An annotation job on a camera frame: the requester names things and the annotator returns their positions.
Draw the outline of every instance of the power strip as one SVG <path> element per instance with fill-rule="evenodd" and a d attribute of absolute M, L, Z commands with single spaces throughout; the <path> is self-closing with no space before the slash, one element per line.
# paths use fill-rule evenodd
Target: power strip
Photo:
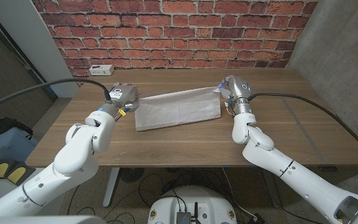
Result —
<path fill-rule="evenodd" d="M 89 71 L 92 75 L 111 75 L 114 67 L 112 65 L 92 65 Z"/>

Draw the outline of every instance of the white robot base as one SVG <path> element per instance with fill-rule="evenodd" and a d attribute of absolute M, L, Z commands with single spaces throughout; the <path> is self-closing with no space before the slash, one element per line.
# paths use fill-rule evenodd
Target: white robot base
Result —
<path fill-rule="evenodd" d="M 163 194 L 153 203 L 148 224 L 191 224 L 192 221 L 201 224 L 237 223 L 233 206 L 215 191 L 195 185 L 177 187 L 173 190 Z M 175 193 L 186 203 L 187 212 L 184 203 L 175 197 Z"/>

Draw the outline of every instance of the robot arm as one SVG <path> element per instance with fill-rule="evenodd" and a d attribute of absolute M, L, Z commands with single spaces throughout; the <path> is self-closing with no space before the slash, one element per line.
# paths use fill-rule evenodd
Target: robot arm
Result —
<path fill-rule="evenodd" d="M 99 164 L 94 152 L 105 152 L 119 110 L 134 111 L 139 105 L 137 88 L 116 83 L 111 101 L 92 112 L 85 125 L 74 124 L 67 132 L 66 145 L 54 161 L 35 177 L 0 198 L 0 217 L 37 214 L 44 205 L 92 178 Z"/>
<path fill-rule="evenodd" d="M 244 158 L 281 178 L 330 223 L 357 224 L 358 195 L 330 184 L 276 149 L 270 137 L 253 127 L 256 119 L 246 100 L 251 95 L 248 83 L 235 76 L 226 77 L 222 81 L 225 83 L 231 93 L 227 94 L 225 89 L 224 98 L 228 95 L 234 102 L 232 138 L 238 144 L 247 144 L 242 152 Z"/>

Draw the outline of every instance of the gray wall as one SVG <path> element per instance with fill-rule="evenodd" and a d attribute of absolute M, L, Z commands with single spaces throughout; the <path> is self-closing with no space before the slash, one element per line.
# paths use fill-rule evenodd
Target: gray wall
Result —
<path fill-rule="evenodd" d="M 298 38 L 287 65 L 297 69 L 336 114 L 358 135 L 358 1 L 320 0 Z M 319 173 L 358 194 L 358 171 L 340 167 Z M 286 208 L 320 222 L 325 220 L 298 197 Z M 290 223 L 309 223 L 287 215 Z"/>

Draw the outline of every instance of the black cable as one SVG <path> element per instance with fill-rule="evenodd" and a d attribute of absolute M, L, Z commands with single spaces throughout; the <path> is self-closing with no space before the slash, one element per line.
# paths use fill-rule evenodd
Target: black cable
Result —
<path fill-rule="evenodd" d="M 8 101 L 8 100 L 10 100 L 12 98 L 15 98 L 17 96 L 23 95 L 24 93 L 28 93 L 28 92 L 30 92 L 32 90 L 36 90 L 36 89 L 39 89 L 39 88 L 42 88 L 42 87 L 55 85 L 55 84 L 59 84 L 59 83 L 67 83 L 67 82 L 85 82 L 85 83 L 90 83 L 90 84 L 97 85 L 97 86 L 99 86 L 99 87 L 101 87 L 103 89 L 105 99 L 106 100 L 111 100 L 109 90 L 107 90 L 107 88 L 104 85 L 102 85 L 101 83 L 98 83 L 98 82 L 93 81 L 93 80 L 81 80 L 81 81 L 79 81 L 79 80 L 74 79 L 74 78 L 65 78 L 65 79 L 56 80 L 56 81 L 52 81 L 52 82 L 46 82 L 46 83 L 43 83 L 43 84 L 35 85 L 35 86 L 32 86 L 32 87 L 28 87 L 26 89 L 17 91 L 17 92 L 12 93 L 12 94 L 10 94 L 8 96 L 5 96 L 4 98 L 1 98 L 0 99 L 0 104 L 5 102 L 5 101 Z"/>
<path fill-rule="evenodd" d="M 156 175 L 156 176 L 158 176 L 158 177 L 160 178 L 160 180 L 161 180 L 161 186 L 163 187 L 162 178 L 161 178 L 161 176 L 159 176 L 158 174 L 149 174 L 149 175 L 145 176 L 145 177 L 142 179 L 142 181 L 141 181 L 140 184 L 139 184 L 139 188 L 138 188 L 139 196 L 140 196 L 140 199 L 142 199 L 142 201 L 143 201 L 149 208 L 151 208 L 151 205 L 149 205 L 149 204 L 144 200 L 144 198 L 143 198 L 143 196 L 142 196 L 142 194 L 141 194 L 141 192 L 140 192 L 140 187 L 142 186 L 143 181 L 144 181 L 146 178 L 150 177 L 151 175 Z"/>
<path fill-rule="evenodd" d="M 160 197 L 158 200 L 163 199 L 163 198 L 169 198 L 169 197 L 179 198 L 185 204 L 185 212 L 187 212 L 186 202 L 181 197 L 178 197 L 176 195 L 167 195 L 167 196 Z"/>
<path fill-rule="evenodd" d="M 92 210 L 93 215 L 96 215 L 96 212 L 94 211 L 94 209 L 93 209 L 92 207 L 89 207 L 89 206 L 88 206 L 88 207 L 85 207 L 85 208 L 81 208 L 81 210 L 77 212 L 77 215 L 78 215 L 80 212 L 82 212 L 82 210 L 85 210 L 85 209 L 87 209 L 87 208 L 89 208 L 89 209 Z"/>
<path fill-rule="evenodd" d="M 176 196 L 178 196 L 174 189 L 172 189 L 172 191 L 173 191 L 173 193 L 174 193 Z M 179 205 L 179 212 L 181 212 L 180 202 L 179 202 L 179 198 L 178 198 L 178 197 L 177 197 L 177 200 L 178 200 L 178 205 Z"/>
<path fill-rule="evenodd" d="M 324 111 L 326 114 L 330 115 L 330 117 L 334 118 L 351 136 L 354 137 L 354 139 L 358 142 L 358 136 L 335 114 L 333 114 L 332 112 L 330 112 L 329 110 L 327 110 L 326 108 L 320 106 L 319 104 L 308 100 L 302 96 L 297 96 L 297 95 L 292 95 L 292 94 L 286 94 L 286 93 L 256 93 L 251 95 L 250 97 L 248 97 L 248 101 L 253 100 L 255 97 L 257 96 L 285 96 L 285 97 L 290 97 L 290 98 L 296 98 L 299 100 L 303 100 L 317 108 L 319 108 L 320 110 Z"/>
<path fill-rule="evenodd" d="M 75 193 L 77 192 L 77 190 L 78 190 L 79 187 L 80 187 L 80 186 L 78 185 L 77 188 L 75 189 L 74 193 L 73 193 L 73 196 L 71 196 L 70 203 L 68 204 L 68 208 L 67 208 L 67 215 L 70 213 L 71 203 L 73 202 L 74 195 L 75 195 Z"/>

